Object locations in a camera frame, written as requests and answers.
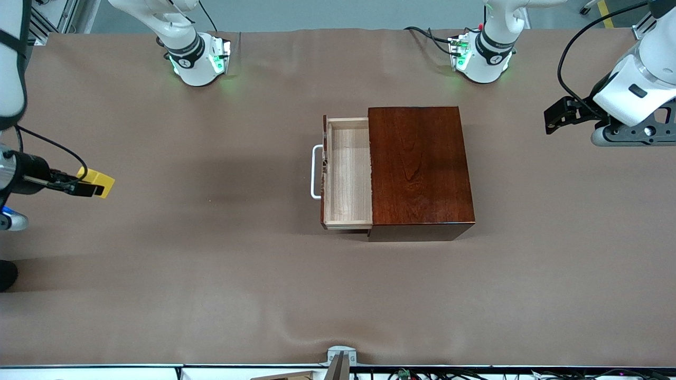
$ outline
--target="electrical wire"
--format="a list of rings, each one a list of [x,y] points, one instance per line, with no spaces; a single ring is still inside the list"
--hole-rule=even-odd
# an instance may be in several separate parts
[[[445,40],[445,39],[442,39],[442,38],[439,38],[439,37],[434,37],[432,35],[431,29],[429,29],[430,30],[429,34],[426,31],[424,31],[423,29],[418,28],[417,26],[409,26],[407,28],[404,28],[404,30],[415,30],[416,32],[422,34],[423,36],[427,37],[428,39],[433,39],[433,40],[436,40],[436,41],[439,41],[439,42],[448,43],[448,40]]]
[[[575,36],[573,36],[573,37],[571,38],[571,40],[568,42],[568,45],[566,45],[565,49],[563,49],[563,53],[561,53],[561,59],[559,60],[559,62],[558,62],[558,67],[557,67],[557,69],[556,69],[556,77],[558,78],[558,83],[561,85],[561,87],[562,87],[564,90],[566,90],[566,92],[567,92],[568,94],[570,94],[572,97],[574,97],[576,101],[578,101],[580,104],[584,105],[585,108],[587,108],[591,113],[593,113],[596,117],[598,117],[598,118],[600,118],[600,119],[603,119],[604,117],[603,117],[601,114],[599,114],[597,111],[595,111],[594,109],[592,109],[592,107],[590,107],[589,104],[587,104],[584,100],[582,100],[582,98],[581,98],[578,94],[576,94],[575,92],[573,92],[573,90],[571,90],[571,88],[568,87],[568,86],[566,85],[566,83],[564,83],[563,78],[561,77],[561,69],[562,69],[562,67],[563,67],[563,62],[564,62],[565,59],[566,59],[566,55],[568,55],[568,50],[570,50],[570,49],[571,49],[571,46],[573,46],[573,43],[574,43],[574,42],[575,42],[575,41],[576,41],[576,40],[577,40],[584,32],[586,32],[587,30],[591,29],[592,26],[594,26],[594,25],[596,25],[596,24],[602,22],[603,20],[609,19],[609,18],[611,18],[611,17],[613,17],[613,16],[617,16],[617,15],[619,15],[619,14],[623,14],[623,13],[625,13],[625,12],[628,12],[628,11],[631,11],[631,10],[634,10],[634,9],[637,9],[637,8],[640,8],[640,7],[644,7],[644,6],[646,6],[647,4],[648,4],[647,1],[642,1],[641,3],[635,4],[635,5],[626,7],[626,8],[622,8],[622,9],[620,9],[620,10],[618,10],[618,11],[610,12],[609,14],[607,14],[607,15],[601,17],[601,18],[598,18],[598,19],[596,19],[596,20],[590,22],[589,24],[587,24],[587,26],[585,26],[584,28],[580,29],[580,31],[577,32],[577,33],[575,34]]]
[[[202,5],[202,0],[198,1],[200,8],[202,8],[202,11],[204,14],[207,16],[209,21],[212,23],[212,26],[214,27],[214,32],[218,32],[218,28],[216,28],[216,24],[214,24],[214,21],[211,19],[211,16],[209,16],[209,12],[207,12],[206,9],[204,9],[204,5]]]
[[[77,179],[74,179],[74,180],[68,181],[68,182],[64,182],[64,183],[52,183],[52,185],[55,185],[55,188],[56,188],[56,189],[65,189],[65,188],[69,187],[70,185],[73,185],[73,184],[78,183],[78,182],[80,182],[81,180],[85,179],[85,177],[86,177],[87,174],[89,173],[89,168],[87,168],[87,164],[85,163],[85,161],[84,161],[80,156],[77,155],[77,153],[75,153],[74,151],[68,149],[67,147],[64,147],[63,145],[57,143],[57,142],[54,141],[54,140],[48,139],[48,138],[46,138],[46,137],[44,137],[44,136],[42,136],[42,135],[40,135],[40,134],[38,134],[38,133],[35,133],[35,132],[31,131],[31,130],[25,129],[24,127],[20,126],[19,124],[16,125],[16,128],[17,128],[17,130],[20,130],[20,131],[22,131],[22,132],[28,133],[29,135],[31,135],[31,136],[33,136],[33,137],[36,137],[36,138],[38,138],[38,139],[40,139],[40,140],[42,140],[42,141],[44,141],[44,142],[46,142],[46,143],[50,143],[50,144],[54,145],[55,147],[57,147],[57,148],[63,150],[64,152],[70,154],[71,156],[75,157],[75,159],[78,160],[78,161],[80,162],[80,165],[82,165],[82,168],[84,168],[84,172],[83,172],[82,175],[81,175],[79,178],[77,178]]]
[[[441,39],[439,37],[435,37],[435,35],[432,34],[432,28],[428,28],[427,31],[425,32],[423,29],[420,29],[418,27],[409,26],[409,27],[405,28],[404,30],[414,30],[414,31],[422,34],[423,36],[427,37],[428,39],[431,39],[432,42],[434,42],[434,45],[436,45],[439,48],[439,50],[443,51],[444,53],[446,53],[448,55],[453,55],[454,57],[460,57],[459,53],[452,53],[452,52],[444,49],[441,45],[439,45],[439,42],[448,43],[448,40]]]

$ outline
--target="yellow tape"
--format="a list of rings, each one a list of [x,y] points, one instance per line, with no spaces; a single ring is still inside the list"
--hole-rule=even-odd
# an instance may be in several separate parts
[[[85,173],[85,168],[80,168],[78,171],[78,177],[83,175]],[[102,172],[97,172],[96,170],[87,170],[87,176],[82,179],[84,182],[88,182],[92,185],[100,185],[103,186],[103,193],[99,195],[99,197],[105,199],[105,197],[108,196],[108,193],[110,192],[110,189],[113,187],[113,184],[115,183],[115,179],[105,175]]]
[[[598,11],[601,12],[601,17],[607,16],[610,13],[608,11],[608,6],[606,5],[606,0],[601,0],[598,2]],[[615,25],[612,24],[612,20],[610,18],[603,20],[603,26],[605,26],[606,29],[612,29],[615,27]]]

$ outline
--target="gray floor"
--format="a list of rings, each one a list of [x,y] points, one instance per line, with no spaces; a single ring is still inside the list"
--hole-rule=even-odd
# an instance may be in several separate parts
[[[533,28],[575,28],[599,17],[597,7],[586,16],[587,0],[570,0],[555,8],[530,9]],[[480,0],[203,0],[220,30],[274,32],[318,28],[402,29],[407,26],[444,29],[476,26],[482,21]],[[190,16],[198,30],[213,29],[199,8]],[[142,23],[102,0],[92,33],[148,33]]]

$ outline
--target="black object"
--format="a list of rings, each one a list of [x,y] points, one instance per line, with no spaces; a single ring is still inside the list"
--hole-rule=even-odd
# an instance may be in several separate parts
[[[0,292],[11,287],[19,276],[19,270],[11,261],[0,260]]]
[[[26,181],[26,176],[42,181],[51,181],[49,174],[49,164],[44,158],[19,151],[8,151],[5,156],[14,156],[16,158],[16,173],[14,180],[9,184],[12,193],[32,195],[45,188],[35,182]]]

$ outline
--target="black cable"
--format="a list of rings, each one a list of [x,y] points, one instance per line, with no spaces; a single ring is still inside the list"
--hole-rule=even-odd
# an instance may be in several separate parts
[[[416,32],[422,34],[423,36],[427,37],[428,39],[433,39],[433,40],[436,40],[436,41],[439,41],[439,42],[448,43],[448,40],[441,39],[439,37],[434,37],[432,35],[431,29],[430,29],[429,34],[427,34],[427,32],[425,32],[423,29],[418,28],[417,26],[409,26],[407,28],[404,28],[404,30],[415,30]]]
[[[202,10],[204,11],[204,14],[207,15],[207,18],[208,18],[209,21],[212,23],[212,26],[214,27],[214,32],[218,32],[218,28],[216,28],[216,24],[214,24],[214,21],[211,19],[211,16],[209,16],[209,12],[207,12],[207,10],[204,9],[204,5],[202,5],[202,0],[199,0],[198,3],[199,3],[199,6],[200,6],[200,7],[202,8]]]
[[[19,143],[19,152],[24,153],[24,138],[21,136],[19,126],[15,125],[14,131],[16,132],[16,141]]]
[[[599,22],[602,22],[603,20],[609,19],[609,18],[611,18],[611,17],[613,17],[613,16],[617,16],[617,15],[619,15],[619,14],[623,14],[623,13],[625,13],[625,12],[628,12],[628,11],[631,11],[631,10],[634,10],[634,9],[637,9],[637,8],[640,8],[640,7],[644,7],[644,6],[646,6],[647,4],[648,4],[647,1],[642,1],[641,3],[635,4],[635,5],[626,7],[626,8],[622,8],[622,9],[620,9],[619,11],[610,12],[609,14],[607,14],[607,15],[601,17],[601,18],[598,18],[598,19],[596,19],[596,20],[590,22],[587,26],[585,26],[584,28],[580,29],[580,31],[577,32],[577,33],[575,34],[575,36],[573,36],[573,37],[571,38],[571,40],[568,42],[568,45],[566,45],[566,48],[563,49],[563,53],[561,54],[561,59],[560,59],[559,62],[558,62],[558,68],[556,69],[556,77],[558,78],[559,84],[561,85],[561,87],[563,87],[564,90],[566,90],[566,92],[567,92],[568,94],[570,94],[572,97],[574,97],[575,100],[577,100],[580,104],[584,105],[585,108],[587,108],[591,113],[593,113],[596,117],[598,117],[598,118],[600,118],[600,119],[603,119],[604,117],[601,116],[601,114],[599,114],[597,111],[593,110],[593,109],[592,109],[592,108],[591,108],[584,100],[582,100],[582,98],[581,98],[578,94],[574,93],[573,90],[571,90],[570,87],[568,87],[568,86],[563,82],[563,78],[561,77],[561,68],[563,67],[563,62],[564,62],[564,60],[566,59],[566,55],[568,54],[568,50],[570,50],[570,48],[571,48],[571,46],[573,45],[573,43],[574,43],[574,42],[575,42],[575,41],[576,41],[576,40],[577,40],[584,32],[586,32],[587,30],[591,29],[592,26],[598,24]]]
[[[460,56],[461,56],[460,53],[451,53],[450,51],[448,51],[448,50],[444,49],[443,47],[441,47],[441,45],[439,45],[439,43],[437,42],[436,37],[434,37],[434,36],[432,35],[432,29],[430,28],[430,29],[428,29],[428,31],[429,31],[429,35],[432,36],[432,42],[434,42],[434,45],[436,45],[436,46],[439,48],[439,50],[443,51],[444,53],[446,53],[446,54],[448,54],[448,55],[453,55],[454,57],[460,57]]]
[[[64,152],[66,152],[66,153],[70,154],[71,156],[75,157],[75,159],[78,160],[80,162],[80,165],[82,165],[82,167],[84,168],[84,172],[80,176],[80,178],[74,179],[72,181],[64,182],[64,183],[53,183],[52,185],[57,185],[58,188],[66,188],[70,185],[73,185],[74,183],[78,183],[81,180],[85,179],[85,177],[89,173],[89,168],[87,168],[87,164],[85,164],[85,161],[82,158],[80,158],[80,156],[78,156],[77,153],[68,149],[67,147],[64,147],[63,145],[57,143],[56,141],[50,140],[50,139],[48,139],[48,138],[46,138],[46,137],[44,137],[44,136],[42,136],[38,133],[35,133],[35,132],[28,130],[28,129],[25,129],[24,127],[20,126],[19,124],[16,125],[16,128],[21,130],[22,132],[28,133],[29,135],[31,135],[33,137],[37,137],[38,139],[40,139],[40,140],[42,140],[46,143],[50,143],[50,144],[54,145],[55,147],[60,148]]]

